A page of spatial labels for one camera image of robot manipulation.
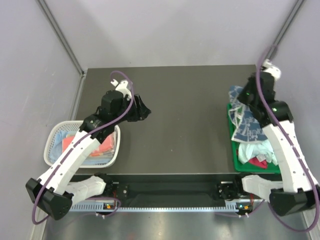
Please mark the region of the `pink bunny towel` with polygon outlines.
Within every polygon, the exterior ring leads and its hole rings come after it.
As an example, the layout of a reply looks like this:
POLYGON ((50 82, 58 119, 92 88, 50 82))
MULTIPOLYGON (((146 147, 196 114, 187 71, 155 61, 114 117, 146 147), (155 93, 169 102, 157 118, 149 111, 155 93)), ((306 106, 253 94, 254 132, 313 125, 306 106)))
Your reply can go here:
MULTIPOLYGON (((115 142, 116 142, 116 132, 110 134, 104 142, 96 148, 89 156, 90 157, 101 157, 102 155, 112 154, 114 152, 115 142)), ((64 152, 66 148, 71 144, 74 139, 74 134, 67 134, 62 140, 62 151, 64 152)))

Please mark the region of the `blue white patterned towel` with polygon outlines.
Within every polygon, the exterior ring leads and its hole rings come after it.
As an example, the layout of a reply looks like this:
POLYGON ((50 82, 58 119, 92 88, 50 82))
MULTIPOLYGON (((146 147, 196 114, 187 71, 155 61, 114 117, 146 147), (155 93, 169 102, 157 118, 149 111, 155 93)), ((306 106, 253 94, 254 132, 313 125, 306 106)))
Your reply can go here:
POLYGON ((229 88, 229 108, 227 110, 231 126, 231 140, 238 143, 257 144, 267 140, 259 122, 253 117, 250 108, 239 102, 238 96, 243 87, 232 85, 229 88))

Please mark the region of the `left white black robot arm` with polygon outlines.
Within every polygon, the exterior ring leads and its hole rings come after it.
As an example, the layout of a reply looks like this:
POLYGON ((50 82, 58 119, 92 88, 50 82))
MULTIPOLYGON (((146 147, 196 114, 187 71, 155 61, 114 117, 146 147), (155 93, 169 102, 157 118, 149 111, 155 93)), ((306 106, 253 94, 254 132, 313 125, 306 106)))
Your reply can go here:
POLYGON ((150 114, 139 94, 107 91, 95 113, 83 120, 55 163, 40 177, 30 178, 25 184, 33 210, 41 209, 48 217, 60 220, 79 202, 95 196, 109 198, 114 187, 100 175, 75 183, 71 183, 71 179, 90 154, 114 132, 116 125, 143 121, 150 114))

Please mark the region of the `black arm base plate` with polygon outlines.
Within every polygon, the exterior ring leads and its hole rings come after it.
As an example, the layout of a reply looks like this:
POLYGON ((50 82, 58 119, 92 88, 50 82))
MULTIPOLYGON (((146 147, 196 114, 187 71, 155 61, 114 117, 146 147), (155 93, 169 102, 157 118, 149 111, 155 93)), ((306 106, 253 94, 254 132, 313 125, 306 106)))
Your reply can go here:
POLYGON ((122 207, 221 207, 249 200, 236 186, 236 174, 107 174, 102 196, 122 207))

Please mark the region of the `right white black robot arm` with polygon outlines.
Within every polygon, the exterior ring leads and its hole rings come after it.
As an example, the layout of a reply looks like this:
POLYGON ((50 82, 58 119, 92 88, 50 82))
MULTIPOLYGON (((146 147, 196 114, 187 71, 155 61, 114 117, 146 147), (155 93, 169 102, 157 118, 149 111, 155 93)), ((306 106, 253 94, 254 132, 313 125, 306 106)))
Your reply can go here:
POLYGON ((280 217, 311 210, 320 203, 320 185, 306 164, 297 141, 289 106, 275 100, 274 76, 266 71, 259 78, 253 73, 238 96, 249 107, 269 140, 281 174, 281 181, 271 181, 252 174, 233 185, 239 198, 254 194, 266 200, 280 217))

